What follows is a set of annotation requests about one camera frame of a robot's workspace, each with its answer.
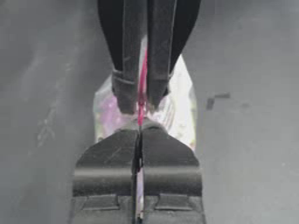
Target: gray surface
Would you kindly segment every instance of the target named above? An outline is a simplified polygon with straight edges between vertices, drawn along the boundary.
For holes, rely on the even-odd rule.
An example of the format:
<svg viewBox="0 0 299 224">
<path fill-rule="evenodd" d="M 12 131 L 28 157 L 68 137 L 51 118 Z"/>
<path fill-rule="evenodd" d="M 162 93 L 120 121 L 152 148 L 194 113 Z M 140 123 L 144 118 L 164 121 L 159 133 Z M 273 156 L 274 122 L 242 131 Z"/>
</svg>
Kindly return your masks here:
<svg viewBox="0 0 299 224">
<path fill-rule="evenodd" d="M 95 6 L 0 0 L 0 223 L 67 223 L 92 95 L 110 73 Z M 297 224 L 299 2 L 203 0 L 184 55 L 208 224 Z"/>
</svg>

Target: dark gray floor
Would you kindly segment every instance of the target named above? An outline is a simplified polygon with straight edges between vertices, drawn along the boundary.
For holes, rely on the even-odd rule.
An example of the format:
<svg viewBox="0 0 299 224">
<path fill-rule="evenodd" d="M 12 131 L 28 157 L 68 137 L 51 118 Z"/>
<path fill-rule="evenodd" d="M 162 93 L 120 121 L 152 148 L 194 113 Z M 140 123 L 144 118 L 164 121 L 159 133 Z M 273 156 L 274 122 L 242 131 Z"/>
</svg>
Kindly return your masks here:
<svg viewBox="0 0 299 224">
<path fill-rule="evenodd" d="M 110 72 L 95 6 L 0 0 L 0 223 L 67 223 Z M 184 56 L 208 224 L 299 223 L 299 1 L 203 0 Z"/>
</svg>

